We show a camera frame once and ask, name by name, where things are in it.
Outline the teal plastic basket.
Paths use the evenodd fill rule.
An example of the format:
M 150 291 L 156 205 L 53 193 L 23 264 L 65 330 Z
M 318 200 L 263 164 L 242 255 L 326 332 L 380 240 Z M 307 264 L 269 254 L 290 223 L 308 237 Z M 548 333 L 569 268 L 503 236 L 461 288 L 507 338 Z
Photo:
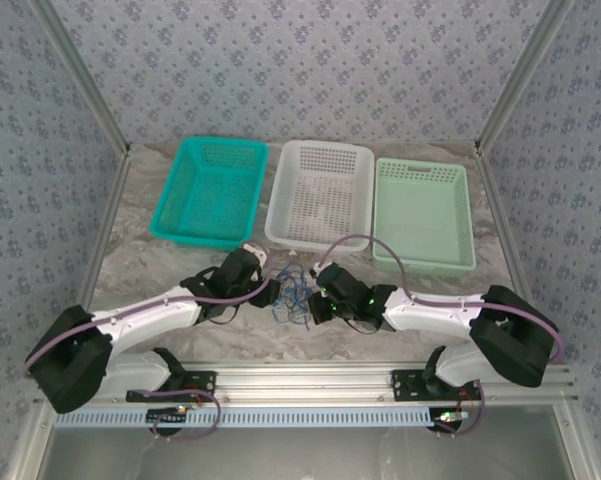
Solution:
M 184 246 L 239 247 L 253 231 L 268 157 L 263 142 L 187 138 L 176 153 L 149 231 Z

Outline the light green plastic basket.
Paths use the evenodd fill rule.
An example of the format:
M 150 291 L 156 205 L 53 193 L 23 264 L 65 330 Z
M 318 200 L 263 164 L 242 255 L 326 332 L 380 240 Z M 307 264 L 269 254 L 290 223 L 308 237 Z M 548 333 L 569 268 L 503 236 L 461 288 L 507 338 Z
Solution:
M 461 277 L 476 267 L 466 168 L 380 158 L 376 163 L 373 267 Z

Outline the white plastic basket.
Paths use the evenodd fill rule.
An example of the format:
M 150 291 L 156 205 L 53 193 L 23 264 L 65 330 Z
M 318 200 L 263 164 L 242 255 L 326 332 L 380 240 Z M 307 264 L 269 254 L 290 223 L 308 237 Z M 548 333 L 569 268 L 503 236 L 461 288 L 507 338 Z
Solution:
M 375 157 L 362 146 L 292 140 L 281 150 L 264 233 L 290 250 L 364 250 L 371 233 Z

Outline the black controller board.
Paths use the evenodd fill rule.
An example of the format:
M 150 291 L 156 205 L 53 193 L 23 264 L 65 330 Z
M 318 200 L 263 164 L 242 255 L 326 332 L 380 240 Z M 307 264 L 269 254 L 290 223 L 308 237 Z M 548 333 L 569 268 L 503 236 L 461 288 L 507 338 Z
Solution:
M 148 409 L 145 414 L 145 422 L 151 425 L 183 425 L 186 419 L 187 411 L 179 407 Z
M 449 434 L 458 432 L 462 423 L 469 418 L 469 413 L 464 410 L 446 408 L 431 408 L 430 415 L 433 421 L 431 430 Z

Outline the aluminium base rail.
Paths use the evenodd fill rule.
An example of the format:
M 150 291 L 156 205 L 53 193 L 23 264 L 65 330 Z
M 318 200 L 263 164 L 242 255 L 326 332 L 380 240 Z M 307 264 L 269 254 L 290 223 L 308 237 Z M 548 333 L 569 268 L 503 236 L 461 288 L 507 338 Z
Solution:
M 413 362 L 202 361 L 185 362 L 193 371 L 214 371 L 215 396 L 226 406 L 384 406 L 395 402 L 391 373 L 420 369 Z M 558 405 L 579 401 L 565 366 L 549 366 L 538 388 L 514 385 L 495 376 L 481 381 L 486 403 L 497 406 Z

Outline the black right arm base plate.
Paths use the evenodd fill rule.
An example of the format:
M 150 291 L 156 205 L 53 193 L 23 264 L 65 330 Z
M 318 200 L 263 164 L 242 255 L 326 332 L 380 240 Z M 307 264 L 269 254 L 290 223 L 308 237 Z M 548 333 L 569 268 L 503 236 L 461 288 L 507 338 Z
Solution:
M 456 387 L 440 380 L 428 370 L 393 370 L 390 386 L 394 400 L 407 401 L 458 401 L 480 400 L 482 395 L 474 382 Z

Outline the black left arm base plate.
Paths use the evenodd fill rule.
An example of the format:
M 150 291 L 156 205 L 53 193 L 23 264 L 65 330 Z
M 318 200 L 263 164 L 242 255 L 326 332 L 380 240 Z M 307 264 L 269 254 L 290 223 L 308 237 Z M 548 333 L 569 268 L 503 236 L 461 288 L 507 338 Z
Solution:
M 190 390 L 204 391 L 210 395 L 215 393 L 215 371 L 184 371 L 171 373 L 167 380 L 146 394 L 140 390 L 131 390 L 126 393 L 125 400 L 129 403 L 210 403 L 211 400 L 199 393 L 190 393 Z

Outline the aluminium side rail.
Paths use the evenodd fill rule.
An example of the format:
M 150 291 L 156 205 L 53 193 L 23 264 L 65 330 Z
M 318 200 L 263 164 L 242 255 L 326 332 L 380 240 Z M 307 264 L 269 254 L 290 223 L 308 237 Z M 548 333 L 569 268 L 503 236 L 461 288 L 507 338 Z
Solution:
M 506 211 L 499 195 L 495 177 L 491 171 L 488 159 L 479 150 L 476 150 L 476 161 L 485 193 L 492 211 L 496 230 L 499 234 L 504 259 L 513 289 L 526 301 L 532 300 L 531 291 L 522 266 L 514 237 L 509 225 Z
M 105 248 L 118 211 L 119 203 L 124 191 L 129 172 L 129 151 L 122 153 L 120 163 L 116 170 L 111 191 L 109 193 L 101 224 L 95 237 L 86 272 L 80 288 L 77 292 L 76 301 L 83 307 L 89 307 L 93 298 L 102 262 L 105 256 Z

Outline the aluminium frame post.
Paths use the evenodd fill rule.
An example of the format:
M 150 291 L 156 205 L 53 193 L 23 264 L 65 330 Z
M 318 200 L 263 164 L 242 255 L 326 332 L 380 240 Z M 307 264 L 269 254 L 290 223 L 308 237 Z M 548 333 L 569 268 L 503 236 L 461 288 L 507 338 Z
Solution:
M 480 156 L 485 156 L 492 148 L 575 1 L 547 0 L 476 139 L 476 151 Z
M 117 153 L 125 155 L 128 144 L 124 135 L 52 1 L 27 1 L 109 143 Z

